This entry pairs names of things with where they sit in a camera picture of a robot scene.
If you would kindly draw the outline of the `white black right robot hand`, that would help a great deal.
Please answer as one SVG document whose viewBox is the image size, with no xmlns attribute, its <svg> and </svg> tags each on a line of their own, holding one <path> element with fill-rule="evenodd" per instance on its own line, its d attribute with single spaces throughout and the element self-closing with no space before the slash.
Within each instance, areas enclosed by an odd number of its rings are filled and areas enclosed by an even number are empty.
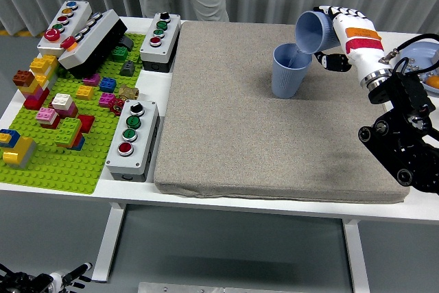
<svg viewBox="0 0 439 293">
<path fill-rule="evenodd" d="M 332 20 L 333 31 L 344 52 L 342 55 L 316 52 L 314 56 L 325 69 L 346 72 L 354 66 L 360 82 L 372 73 L 391 70 L 389 64 L 380 62 L 385 56 L 381 37 L 373 22 L 362 12 L 328 5 L 320 5 L 313 10 Z"/>
</svg>

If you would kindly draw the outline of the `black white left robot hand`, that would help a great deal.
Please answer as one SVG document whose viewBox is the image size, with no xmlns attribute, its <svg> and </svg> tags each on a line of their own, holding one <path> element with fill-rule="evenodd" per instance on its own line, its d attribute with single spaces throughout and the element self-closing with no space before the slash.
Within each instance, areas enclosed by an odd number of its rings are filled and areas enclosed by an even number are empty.
<svg viewBox="0 0 439 293">
<path fill-rule="evenodd" d="M 93 265 L 83 263 L 70 272 L 63 270 L 37 276 L 13 272 L 1 264 L 1 292 L 72 292 L 71 288 L 84 289 L 91 279 L 84 274 Z"/>
</svg>

